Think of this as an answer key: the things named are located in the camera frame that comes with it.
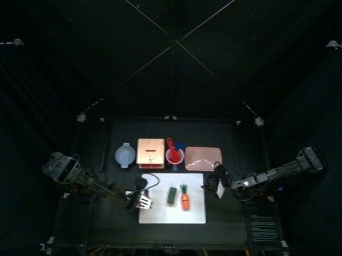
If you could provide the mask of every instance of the orange object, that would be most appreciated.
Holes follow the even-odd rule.
[[[182,189],[182,206],[185,210],[190,209],[190,197],[187,194],[187,185],[181,185],[181,189]]]

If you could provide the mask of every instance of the white paper sheet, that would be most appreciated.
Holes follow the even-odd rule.
[[[149,190],[150,198],[154,201],[150,210],[141,209],[139,223],[142,224],[205,224],[206,223],[206,205],[203,174],[202,173],[154,173],[161,179],[158,186]],[[143,174],[143,178],[149,181],[149,186],[155,184],[157,178],[149,174]],[[190,196],[190,209],[182,208],[182,190],[181,185],[187,185],[187,194]],[[178,189],[175,203],[167,203],[170,187]]]

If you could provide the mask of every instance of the orange box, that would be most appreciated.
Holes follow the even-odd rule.
[[[165,139],[139,139],[137,163],[141,169],[165,168]]]

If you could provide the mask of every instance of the light fixture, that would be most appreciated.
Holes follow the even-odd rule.
[[[338,47],[342,48],[342,45],[338,44],[338,42],[337,42],[336,40],[332,40],[332,41],[328,43],[326,47],[332,47],[332,48],[338,49]]]
[[[10,41],[10,42],[0,42],[0,45],[15,45],[18,47],[18,46],[24,46],[26,44],[22,39],[15,39],[14,41]]]

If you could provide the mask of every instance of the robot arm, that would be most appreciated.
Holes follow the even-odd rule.
[[[248,201],[257,196],[273,195],[277,181],[304,172],[316,173],[326,168],[325,160],[314,147],[301,150],[297,159],[262,173],[249,175],[245,179],[233,180],[225,167],[218,163],[214,173],[207,177],[206,190],[218,190],[218,184],[230,188],[233,194],[241,201]]]
[[[264,185],[265,183],[296,175],[301,172],[316,173],[325,168],[324,159],[313,147],[301,150],[296,161],[272,169],[268,172],[252,175],[243,180],[233,181],[231,189],[241,190]]]
[[[79,184],[89,188],[95,194],[110,197],[114,200],[130,200],[129,209],[143,208],[150,209],[153,205],[151,199],[142,194],[147,185],[147,181],[137,179],[138,189],[135,191],[123,191],[119,186],[109,186],[99,179],[87,175],[81,168],[79,160],[63,155],[60,152],[51,154],[51,159],[42,168],[43,173],[50,176],[60,185]]]

